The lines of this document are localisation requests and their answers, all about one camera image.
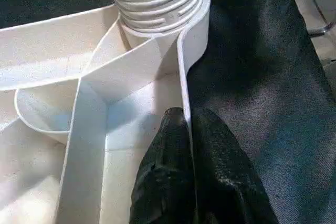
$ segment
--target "metal wire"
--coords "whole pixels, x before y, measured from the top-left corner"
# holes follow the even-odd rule
[[[318,36],[322,36],[324,34],[326,34],[328,31],[330,31],[335,25],[336,25],[336,15],[334,16],[333,20],[331,22],[328,22],[328,20],[326,19],[323,11],[321,10],[319,4],[317,3],[316,0],[312,0],[314,3],[315,8],[317,9],[317,11],[319,12],[321,18],[323,19],[323,21],[325,22],[325,26],[318,28],[318,29],[309,29],[308,33],[310,35],[310,37],[318,37]]]

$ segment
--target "white plastic tray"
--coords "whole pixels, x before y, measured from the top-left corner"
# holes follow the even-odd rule
[[[185,27],[152,37],[115,6],[0,30],[0,223],[128,223],[165,110],[182,106],[190,122],[186,73],[208,12],[204,0]]]

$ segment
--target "white plastic container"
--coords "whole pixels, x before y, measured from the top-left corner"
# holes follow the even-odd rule
[[[6,50],[0,52],[6,62],[0,73],[11,80],[0,83],[0,100],[13,101],[8,109],[0,106],[0,112],[8,115],[0,122],[0,140],[8,143],[5,150],[10,153],[0,157],[1,163],[9,159],[36,163],[33,169],[18,168],[22,173],[27,169],[31,180],[39,178],[35,169],[46,170],[42,184],[35,182],[33,187],[17,184],[20,180],[10,174],[12,170],[3,173],[9,182],[1,184],[2,193],[10,199],[19,198],[17,194],[27,197],[17,203],[5,201],[0,222],[52,223],[52,209],[53,222],[59,224],[128,222],[135,175],[165,110],[182,106],[190,122],[186,73],[207,44],[209,3],[202,0],[189,22],[164,33],[140,33],[128,27],[115,6],[0,30],[7,43],[19,38],[11,49],[0,45]],[[92,33],[78,39],[84,24]],[[66,26],[71,38],[65,32],[51,35]],[[25,31],[30,29],[48,40],[42,43],[40,37],[41,44],[29,49],[34,39]],[[12,61],[10,52],[15,52]],[[63,56],[70,63],[61,64]],[[43,67],[50,60],[60,63],[52,64],[58,70]],[[15,78],[9,69],[17,69]],[[76,69],[75,74],[69,69]],[[30,79],[28,72],[36,75]],[[65,154],[59,142],[67,142]],[[17,151],[11,153],[11,145]],[[8,190],[13,185],[19,193]],[[26,222],[27,210],[20,210],[21,204],[34,206]],[[34,216],[36,211],[44,214]]]

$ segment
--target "black gloved hand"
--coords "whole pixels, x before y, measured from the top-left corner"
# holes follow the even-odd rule
[[[181,108],[171,108],[137,174],[130,224],[188,224],[195,209],[189,134]]]

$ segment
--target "black glove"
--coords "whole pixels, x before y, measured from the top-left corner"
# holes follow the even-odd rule
[[[195,210],[189,134],[181,108],[171,108],[137,174],[130,224],[188,224]]]
[[[131,224],[278,223],[263,185],[226,124],[209,110],[193,113],[199,219],[189,136],[182,109],[166,111],[132,193]]]

